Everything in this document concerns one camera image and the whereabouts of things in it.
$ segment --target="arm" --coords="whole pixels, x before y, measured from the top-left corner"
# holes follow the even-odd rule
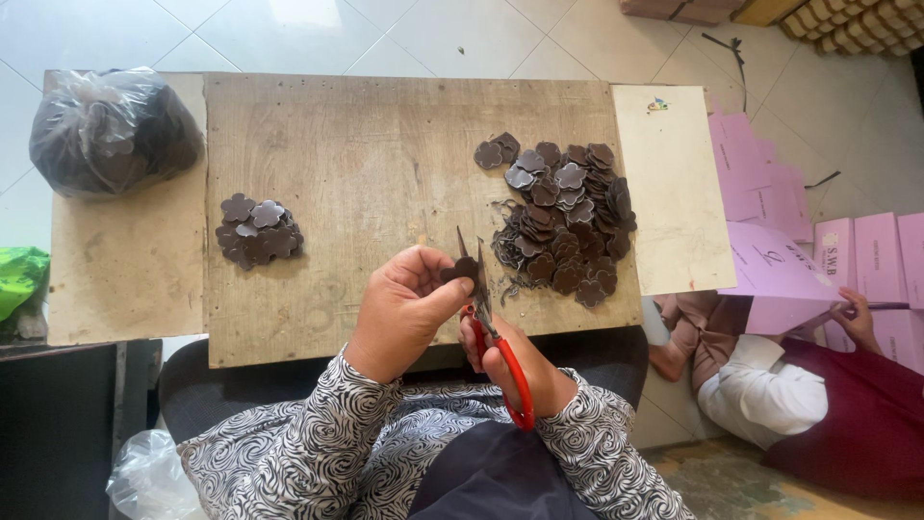
[[[346,513],[383,422],[401,399],[397,378],[470,301],[471,279],[440,281],[440,269],[452,265],[445,253],[415,246],[372,273],[349,344],[328,365],[304,412],[242,479],[226,516]]]
[[[561,370],[577,383],[577,395],[536,429],[581,501],[603,518],[694,518],[629,444],[632,407],[571,368]]]
[[[536,430],[581,501],[603,518],[693,518],[680,495],[629,445],[635,413],[625,400],[592,387],[570,368],[555,368],[522,330],[498,315],[492,322],[526,375]],[[484,328],[481,333],[493,345],[491,334]],[[492,347],[479,359],[469,318],[460,324],[459,342],[475,371],[487,373],[519,409],[517,384],[503,356]]]
[[[719,389],[748,421],[783,434],[802,433],[828,413],[824,379],[794,367],[790,377],[770,368],[783,348],[767,338],[744,334],[728,363],[719,369]]]
[[[400,380],[377,383],[336,356],[304,412],[235,489],[231,517],[342,517],[356,499],[359,472],[384,419],[400,399]]]

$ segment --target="white tile floor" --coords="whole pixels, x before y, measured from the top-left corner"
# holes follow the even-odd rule
[[[814,221],[924,211],[924,118],[907,60],[817,56],[775,28],[706,32],[742,39],[747,88],[702,28],[624,17],[617,0],[0,0],[0,246],[50,248],[51,191],[27,148],[47,68],[704,84],[726,112],[746,96],[757,136],[806,181],[844,172],[809,190]],[[663,337],[648,311],[652,340]],[[638,446],[715,431],[688,380],[650,374]]]

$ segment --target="maroon clothing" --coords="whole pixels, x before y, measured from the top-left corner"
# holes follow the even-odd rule
[[[924,376],[874,353],[787,339],[782,360],[824,378],[828,414],[762,464],[845,493],[924,500]]]

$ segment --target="clear plastic bag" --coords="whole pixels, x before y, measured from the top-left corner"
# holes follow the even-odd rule
[[[113,198],[171,179],[204,154],[192,115],[150,68],[52,74],[29,155],[56,192]]]
[[[119,450],[106,493],[132,520],[207,520],[199,495],[162,429],[133,436]]]

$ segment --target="red scissor handle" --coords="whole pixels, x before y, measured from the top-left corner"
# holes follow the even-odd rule
[[[488,352],[488,347],[484,343],[484,334],[481,333],[481,322],[474,316],[474,308],[471,305],[467,305],[462,309],[460,321],[465,316],[471,316],[472,325],[475,328],[475,344],[478,346],[478,359],[480,360],[484,357],[484,353]],[[536,424],[536,415],[532,407],[532,394],[529,393],[529,383],[526,381],[526,376],[523,375],[523,368],[520,367],[519,361],[517,361],[517,357],[507,340],[504,338],[494,340],[494,346],[501,351],[501,355],[507,363],[507,368],[510,369],[510,375],[513,376],[514,382],[517,384],[523,413],[521,414],[514,409],[507,399],[507,394],[504,394],[504,406],[507,407],[507,413],[510,414],[510,418],[513,419],[515,425],[523,431],[530,431]]]

